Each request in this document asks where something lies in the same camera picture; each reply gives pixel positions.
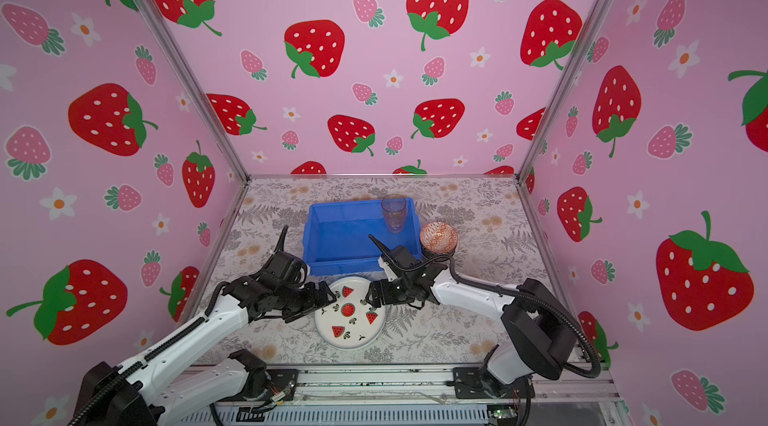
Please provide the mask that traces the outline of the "white strawberry pattern plate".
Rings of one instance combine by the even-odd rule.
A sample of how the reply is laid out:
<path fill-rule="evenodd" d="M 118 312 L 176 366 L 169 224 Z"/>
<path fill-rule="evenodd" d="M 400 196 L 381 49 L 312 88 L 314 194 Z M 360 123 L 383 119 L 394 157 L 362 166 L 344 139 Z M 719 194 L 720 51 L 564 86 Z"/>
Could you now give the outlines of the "white strawberry pattern plate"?
<path fill-rule="evenodd" d="M 366 301 L 371 281 L 348 276 L 330 285 L 336 301 L 315 312 L 320 337 L 339 349 L 358 349 L 372 343 L 383 331 L 387 310 Z"/>

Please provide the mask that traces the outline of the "pink clear glass cup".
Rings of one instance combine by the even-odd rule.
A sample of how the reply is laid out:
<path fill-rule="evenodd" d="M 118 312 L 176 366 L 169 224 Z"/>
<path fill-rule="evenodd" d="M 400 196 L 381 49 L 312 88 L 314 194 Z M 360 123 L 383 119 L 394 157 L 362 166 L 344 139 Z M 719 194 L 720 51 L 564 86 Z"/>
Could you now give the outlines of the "pink clear glass cup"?
<path fill-rule="evenodd" d="M 381 200 L 381 208 L 387 229 L 392 233 L 402 232 L 407 219 L 407 199 L 399 194 L 389 194 Z"/>

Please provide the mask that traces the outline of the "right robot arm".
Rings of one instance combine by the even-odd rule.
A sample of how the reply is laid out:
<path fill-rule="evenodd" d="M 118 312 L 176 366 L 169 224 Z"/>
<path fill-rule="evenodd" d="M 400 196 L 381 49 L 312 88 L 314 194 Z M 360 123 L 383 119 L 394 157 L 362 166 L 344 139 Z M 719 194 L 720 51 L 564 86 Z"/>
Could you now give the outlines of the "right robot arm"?
<path fill-rule="evenodd" d="M 398 246 L 377 244 L 385 279 L 371 283 L 365 302 L 374 308 L 427 303 L 462 308 L 503 326 L 509 343 L 486 354 L 476 377 L 464 386 L 502 397 L 520 378 L 558 380 L 578 341 L 578 324 L 539 281 L 501 286 L 461 275 L 451 255 L 418 260 Z"/>

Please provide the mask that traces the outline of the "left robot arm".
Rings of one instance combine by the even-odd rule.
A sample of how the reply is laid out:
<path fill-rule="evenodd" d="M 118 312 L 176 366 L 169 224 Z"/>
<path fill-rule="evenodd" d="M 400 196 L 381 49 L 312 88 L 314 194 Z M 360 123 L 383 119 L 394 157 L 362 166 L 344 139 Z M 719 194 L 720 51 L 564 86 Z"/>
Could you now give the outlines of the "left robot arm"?
<path fill-rule="evenodd" d="M 309 282 L 307 265 L 274 252 L 257 272 L 219 283 L 206 308 L 147 350 L 117 366 L 101 362 L 86 373 L 73 425 L 172 425 L 221 399 L 281 399 L 266 363 L 247 349 L 187 379 L 180 376 L 221 340 L 251 323 L 286 323 L 337 301 L 324 281 Z"/>

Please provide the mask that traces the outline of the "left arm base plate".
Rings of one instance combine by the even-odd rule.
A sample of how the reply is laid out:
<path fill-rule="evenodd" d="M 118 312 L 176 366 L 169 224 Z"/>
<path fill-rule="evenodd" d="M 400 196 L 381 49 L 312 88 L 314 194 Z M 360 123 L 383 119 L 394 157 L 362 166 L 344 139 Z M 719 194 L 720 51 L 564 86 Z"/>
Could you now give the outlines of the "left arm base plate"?
<path fill-rule="evenodd" d="M 268 368 L 258 373 L 251 373 L 239 393 L 225 397 L 222 401 L 265 403 L 279 394 L 281 394 L 279 402 L 292 401 L 298 376 L 298 369 L 288 368 Z"/>

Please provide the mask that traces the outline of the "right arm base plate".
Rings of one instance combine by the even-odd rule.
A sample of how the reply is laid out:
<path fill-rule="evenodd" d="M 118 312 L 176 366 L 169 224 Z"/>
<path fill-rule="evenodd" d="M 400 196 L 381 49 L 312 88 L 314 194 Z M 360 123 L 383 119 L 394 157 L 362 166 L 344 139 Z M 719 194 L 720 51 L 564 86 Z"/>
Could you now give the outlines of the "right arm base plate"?
<path fill-rule="evenodd" d="M 533 399 L 535 391 L 528 377 L 511 384 L 502 383 L 480 367 L 456 367 L 446 385 L 454 389 L 458 399 L 496 400 Z"/>

